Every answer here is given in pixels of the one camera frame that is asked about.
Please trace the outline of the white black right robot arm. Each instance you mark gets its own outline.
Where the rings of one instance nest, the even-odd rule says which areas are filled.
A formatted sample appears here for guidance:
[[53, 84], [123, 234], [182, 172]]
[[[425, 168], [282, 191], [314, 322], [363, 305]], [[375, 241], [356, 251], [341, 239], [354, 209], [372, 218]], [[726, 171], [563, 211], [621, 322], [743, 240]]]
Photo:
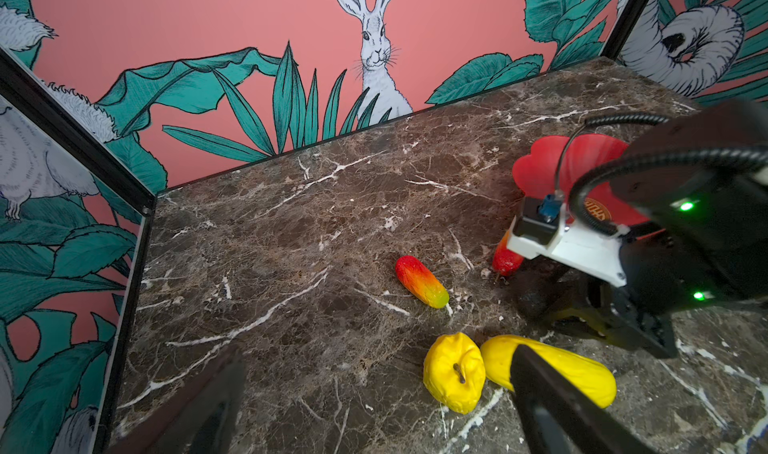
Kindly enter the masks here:
[[507, 248], [559, 266], [523, 285], [537, 323], [670, 359], [674, 313], [767, 293], [767, 111], [754, 102], [591, 117], [537, 140], [512, 173], [524, 197]]

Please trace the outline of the red fake fruit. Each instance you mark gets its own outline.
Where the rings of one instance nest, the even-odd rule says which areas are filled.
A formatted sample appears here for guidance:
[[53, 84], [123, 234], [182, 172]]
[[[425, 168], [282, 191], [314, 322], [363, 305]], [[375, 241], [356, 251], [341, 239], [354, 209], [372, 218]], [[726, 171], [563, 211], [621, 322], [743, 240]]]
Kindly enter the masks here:
[[507, 230], [498, 243], [492, 259], [493, 271], [497, 275], [504, 277], [514, 274], [525, 261], [523, 256], [507, 247], [509, 237], [510, 231]]

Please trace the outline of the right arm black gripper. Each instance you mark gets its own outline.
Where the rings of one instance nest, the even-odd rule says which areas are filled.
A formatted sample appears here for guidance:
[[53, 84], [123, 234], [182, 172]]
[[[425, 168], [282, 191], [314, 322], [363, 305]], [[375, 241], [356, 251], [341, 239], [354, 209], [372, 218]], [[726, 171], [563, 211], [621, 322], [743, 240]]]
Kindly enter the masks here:
[[[598, 340], [659, 359], [677, 355], [671, 316], [710, 307], [741, 308], [767, 299], [767, 242], [707, 251], [658, 233], [619, 251], [627, 283], [594, 276], [520, 272], [515, 303], [523, 317], [569, 336]], [[510, 366], [513, 402], [532, 453], [651, 453], [533, 349], [520, 346]]]

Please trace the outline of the yellow fake lemon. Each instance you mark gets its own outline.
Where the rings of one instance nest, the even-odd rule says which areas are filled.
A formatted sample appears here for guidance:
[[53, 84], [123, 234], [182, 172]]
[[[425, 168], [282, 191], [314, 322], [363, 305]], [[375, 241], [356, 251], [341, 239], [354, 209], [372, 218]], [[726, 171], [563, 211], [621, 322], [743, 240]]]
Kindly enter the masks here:
[[514, 391], [511, 382], [511, 363], [516, 349], [520, 346], [531, 348], [599, 407], [605, 409], [615, 401], [617, 383], [611, 371], [603, 364], [564, 349], [515, 335], [498, 335], [486, 340], [480, 346], [486, 375], [492, 382]]

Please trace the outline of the red yellow green mango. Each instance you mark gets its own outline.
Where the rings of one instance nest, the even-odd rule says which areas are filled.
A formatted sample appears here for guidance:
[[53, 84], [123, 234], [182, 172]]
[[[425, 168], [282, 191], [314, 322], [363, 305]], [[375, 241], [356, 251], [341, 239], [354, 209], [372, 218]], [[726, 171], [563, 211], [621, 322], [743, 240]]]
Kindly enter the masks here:
[[449, 293], [432, 272], [417, 258], [402, 256], [395, 264], [400, 283], [424, 304], [441, 309], [449, 303]]

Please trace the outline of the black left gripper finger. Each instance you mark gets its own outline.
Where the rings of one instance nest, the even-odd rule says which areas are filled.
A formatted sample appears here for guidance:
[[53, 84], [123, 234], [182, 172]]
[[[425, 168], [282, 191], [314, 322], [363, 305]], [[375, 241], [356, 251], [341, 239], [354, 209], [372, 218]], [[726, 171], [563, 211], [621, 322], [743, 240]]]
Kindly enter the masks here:
[[219, 357], [109, 453], [226, 453], [245, 385], [240, 357]]

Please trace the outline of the yellow fake apple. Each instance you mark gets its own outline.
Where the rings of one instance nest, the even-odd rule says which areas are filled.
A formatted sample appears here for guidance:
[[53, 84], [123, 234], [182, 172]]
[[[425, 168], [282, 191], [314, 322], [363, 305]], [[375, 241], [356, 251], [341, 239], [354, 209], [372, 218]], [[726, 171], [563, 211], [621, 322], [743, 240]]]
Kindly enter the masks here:
[[468, 414], [477, 406], [486, 380], [479, 347], [464, 333], [440, 336], [423, 363], [429, 393], [453, 412]]

